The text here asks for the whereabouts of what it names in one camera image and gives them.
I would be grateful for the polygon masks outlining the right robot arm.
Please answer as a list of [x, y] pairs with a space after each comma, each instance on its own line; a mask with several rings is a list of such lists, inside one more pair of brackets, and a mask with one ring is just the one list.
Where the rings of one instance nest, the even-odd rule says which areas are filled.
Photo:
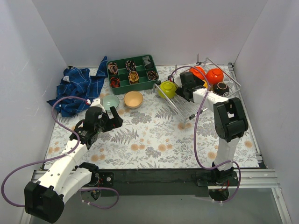
[[174, 78], [176, 93], [189, 102], [199, 104], [198, 113], [205, 107], [214, 113], [214, 126], [219, 136], [218, 152], [212, 163], [211, 180], [222, 185], [233, 176], [233, 159], [236, 146], [248, 130], [248, 121], [239, 98], [217, 95], [203, 86], [203, 81], [191, 72]]

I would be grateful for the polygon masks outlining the beige bowl with drawing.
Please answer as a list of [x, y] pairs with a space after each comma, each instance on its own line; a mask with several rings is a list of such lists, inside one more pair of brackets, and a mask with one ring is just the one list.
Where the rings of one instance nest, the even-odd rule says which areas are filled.
[[130, 109], [136, 109], [141, 106], [143, 96], [138, 91], [129, 91], [124, 96], [124, 103]]

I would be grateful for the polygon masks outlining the pale green ribbed bowl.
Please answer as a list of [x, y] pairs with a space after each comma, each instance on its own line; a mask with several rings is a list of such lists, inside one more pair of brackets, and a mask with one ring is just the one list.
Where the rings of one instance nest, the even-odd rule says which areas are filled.
[[120, 100], [115, 95], [106, 95], [102, 98], [102, 105], [106, 111], [110, 111], [111, 107], [117, 108]]

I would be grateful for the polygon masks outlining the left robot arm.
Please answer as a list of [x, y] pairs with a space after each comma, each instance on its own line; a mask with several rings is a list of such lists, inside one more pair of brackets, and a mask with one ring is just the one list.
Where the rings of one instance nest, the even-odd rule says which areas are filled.
[[88, 162], [77, 164], [98, 139], [98, 134], [119, 128], [123, 123], [113, 106], [109, 108], [113, 117], [109, 117], [101, 99], [89, 104], [85, 118], [72, 130], [60, 158], [36, 182], [25, 186], [26, 213], [53, 224], [62, 215], [66, 202], [77, 192], [85, 191], [84, 186], [89, 186], [90, 191], [116, 192], [102, 185], [98, 166]]

